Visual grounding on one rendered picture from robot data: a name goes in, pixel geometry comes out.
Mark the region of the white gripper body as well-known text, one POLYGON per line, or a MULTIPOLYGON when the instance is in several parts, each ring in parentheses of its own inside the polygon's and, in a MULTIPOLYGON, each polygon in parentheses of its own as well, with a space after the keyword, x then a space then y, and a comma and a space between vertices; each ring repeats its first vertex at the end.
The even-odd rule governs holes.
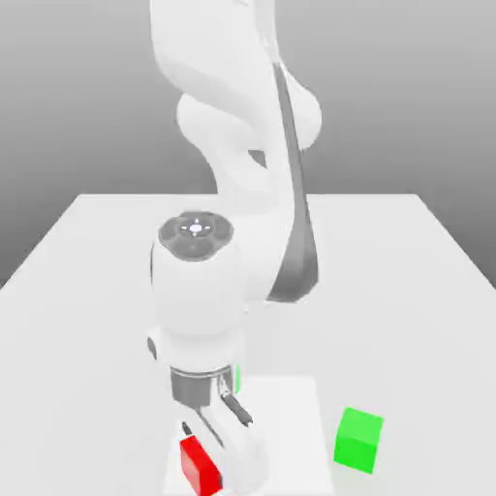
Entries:
POLYGON ((181 406, 180 419, 219 469, 226 496, 256 496, 262 490, 269 462, 264 436, 254 422, 244 425, 224 402, 199 412, 181 406))

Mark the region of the small red cube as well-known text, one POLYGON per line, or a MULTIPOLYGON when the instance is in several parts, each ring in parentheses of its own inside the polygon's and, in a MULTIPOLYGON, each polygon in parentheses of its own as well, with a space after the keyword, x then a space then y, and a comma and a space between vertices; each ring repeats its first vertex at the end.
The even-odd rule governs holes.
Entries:
POLYGON ((221 472, 195 435, 179 443, 181 469, 197 496, 214 496, 223 489, 221 472))

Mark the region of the small green cube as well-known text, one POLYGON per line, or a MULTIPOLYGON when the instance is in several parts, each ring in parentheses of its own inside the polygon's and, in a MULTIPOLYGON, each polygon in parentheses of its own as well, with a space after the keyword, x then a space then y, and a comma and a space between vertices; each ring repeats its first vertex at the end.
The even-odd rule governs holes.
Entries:
POLYGON ((383 425, 381 416, 346 407, 335 436, 333 461, 372 475, 383 425))

